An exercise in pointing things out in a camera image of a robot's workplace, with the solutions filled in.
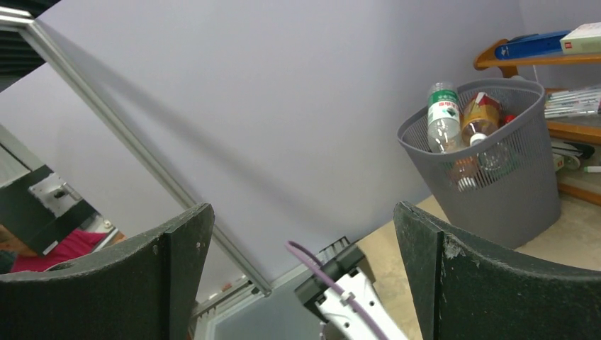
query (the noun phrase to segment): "gray wastebasket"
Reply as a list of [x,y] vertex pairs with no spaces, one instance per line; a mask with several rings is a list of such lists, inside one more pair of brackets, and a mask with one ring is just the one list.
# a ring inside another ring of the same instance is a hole
[[[560,215],[551,138],[544,118],[544,88],[532,81],[483,79],[458,88],[463,108],[484,91],[517,117],[481,143],[433,154],[427,143],[427,108],[398,130],[398,140],[451,224],[516,248],[550,227]],[[457,182],[458,162],[477,164],[476,186]]]

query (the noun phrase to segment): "wooden shelf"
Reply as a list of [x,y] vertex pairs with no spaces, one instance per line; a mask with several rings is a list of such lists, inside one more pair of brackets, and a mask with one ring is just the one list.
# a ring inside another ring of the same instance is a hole
[[601,63],[601,53],[586,55],[543,55],[521,59],[499,60],[495,57],[495,48],[505,44],[507,39],[501,39],[477,56],[473,62],[475,69],[487,69],[489,67],[517,67],[532,65],[566,65],[566,64],[591,64]]
[[[518,66],[533,65],[567,65],[567,64],[592,64],[601,63],[601,53],[589,55],[544,55],[522,59],[499,60],[495,57],[495,48],[505,44],[507,39],[501,39],[480,53],[473,61],[473,67],[478,70],[489,67],[498,67],[505,78],[518,75]],[[563,89],[547,89],[547,93],[562,91]],[[601,145],[601,126],[577,125],[547,121],[549,134],[553,138],[571,140],[594,145]],[[596,205],[601,205],[601,194],[594,193],[585,188],[579,188],[567,183],[558,184],[559,191],[567,193],[581,200],[586,200]]]

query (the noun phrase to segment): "bottle cap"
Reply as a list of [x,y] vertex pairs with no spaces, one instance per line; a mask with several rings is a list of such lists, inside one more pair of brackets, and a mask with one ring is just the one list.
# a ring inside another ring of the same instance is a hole
[[479,132],[474,133],[473,136],[470,137],[470,146],[476,145],[485,139],[486,139],[486,135],[484,135],[483,133],[479,133]]
[[457,187],[459,188],[459,192],[463,193],[464,191],[477,189],[478,184],[476,183],[476,180],[471,177],[463,177],[457,182]]

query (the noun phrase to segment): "black object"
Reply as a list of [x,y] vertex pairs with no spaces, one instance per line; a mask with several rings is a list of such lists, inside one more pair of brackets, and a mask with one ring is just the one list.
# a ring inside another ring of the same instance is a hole
[[0,339],[186,338],[210,205],[44,273],[0,276]]
[[47,166],[0,188],[0,224],[18,237],[38,256],[53,242],[61,242],[75,228],[96,213],[85,200],[56,218],[29,191],[29,187],[52,174]]
[[10,273],[15,263],[15,253],[0,250],[0,274]]
[[405,202],[394,222],[424,340],[601,338],[601,272],[517,253]]
[[582,154],[580,155],[581,159],[589,159],[595,153],[595,147],[592,145],[576,143],[576,142],[564,142],[564,143],[569,144],[569,145],[575,147],[576,149],[578,149],[580,152],[582,152]]
[[[357,267],[361,268],[371,282],[375,282],[376,279],[367,262],[367,258],[356,244],[351,244],[344,248],[333,259],[324,264],[321,270],[336,282]],[[317,276],[312,275],[298,286],[294,290],[294,293],[306,309],[311,311],[316,317],[319,317],[323,322],[328,322],[315,305],[316,302],[324,298],[323,293],[328,288],[328,285],[323,283]]]

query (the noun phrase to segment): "desk surface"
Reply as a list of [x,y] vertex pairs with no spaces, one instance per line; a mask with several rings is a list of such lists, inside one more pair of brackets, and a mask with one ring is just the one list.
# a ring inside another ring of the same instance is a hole
[[[448,222],[434,196],[417,206]],[[369,260],[376,276],[374,287],[390,316],[409,339],[421,339],[393,222],[380,227],[357,244]],[[559,220],[516,250],[559,264],[601,270],[600,244],[601,207],[562,195]]]

